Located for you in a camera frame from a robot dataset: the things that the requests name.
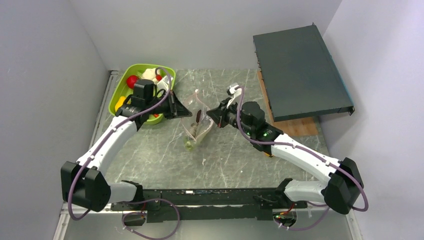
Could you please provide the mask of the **clear zip top bag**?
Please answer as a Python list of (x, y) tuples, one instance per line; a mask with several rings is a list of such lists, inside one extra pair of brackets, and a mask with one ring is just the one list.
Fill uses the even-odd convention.
[(192, 113), (192, 116), (181, 119), (185, 132), (183, 145), (188, 151), (194, 150), (214, 125), (214, 121), (207, 115), (211, 108), (203, 100), (203, 96), (204, 93), (196, 89), (183, 101), (184, 106)]

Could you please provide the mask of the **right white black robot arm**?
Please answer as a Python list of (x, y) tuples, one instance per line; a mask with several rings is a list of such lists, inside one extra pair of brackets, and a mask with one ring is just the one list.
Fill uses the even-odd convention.
[(343, 215), (351, 210), (365, 212), (368, 209), (366, 200), (363, 208), (354, 206), (358, 197), (365, 195), (354, 160), (326, 156), (295, 141), (267, 123), (265, 112), (255, 101), (243, 103), (241, 109), (238, 103), (228, 104), (229, 101), (227, 98), (206, 112), (219, 128), (238, 129), (258, 151), (286, 160), (316, 178), (315, 181), (283, 180), (275, 190), (275, 200), (280, 207), (287, 208), (294, 202), (316, 202)]

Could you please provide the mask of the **green celery stalk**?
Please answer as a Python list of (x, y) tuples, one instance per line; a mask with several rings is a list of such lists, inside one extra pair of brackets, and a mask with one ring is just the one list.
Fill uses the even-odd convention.
[(184, 147), (185, 147), (185, 149), (187, 150), (187, 151), (192, 151), (192, 150), (194, 150), (194, 148), (196, 147), (196, 144), (195, 143), (193, 143), (192, 141), (190, 141), (190, 140), (186, 140), (185, 142), (184, 142)]

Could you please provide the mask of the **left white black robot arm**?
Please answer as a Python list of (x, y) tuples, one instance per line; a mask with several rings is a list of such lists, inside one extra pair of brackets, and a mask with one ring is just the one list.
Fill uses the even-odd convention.
[(69, 208), (77, 205), (99, 212), (112, 203), (124, 202), (131, 210), (143, 205), (142, 185), (131, 181), (108, 183), (105, 174), (124, 144), (151, 115), (163, 115), (169, 120), (192, 116), (170, 89), (171, 85), (172, 79), (167, 76), (158, 84), (139, 79), (97, 142), (75, 162), (63, 164), (62, 196)]

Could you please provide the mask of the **dark purple onion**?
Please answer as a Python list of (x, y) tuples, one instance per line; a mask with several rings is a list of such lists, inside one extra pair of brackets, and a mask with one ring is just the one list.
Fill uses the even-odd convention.
[(199, 109), (196, 113), (196, 118), (195, 118), (195, 123), (198, 125), (200, 120), (201, 120), (201, 116), (202, 116), (202, 110)]

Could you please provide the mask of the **yellow bell pepper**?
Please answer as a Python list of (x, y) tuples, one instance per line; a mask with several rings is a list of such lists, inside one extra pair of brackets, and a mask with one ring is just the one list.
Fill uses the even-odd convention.
[(116, 104), (114, 105), (114, 111), (115, 113), (118, 111), (118, 109), (124, 104), (124, 101), (126, 100), (125, 96), (120, 96), (117, 100)]

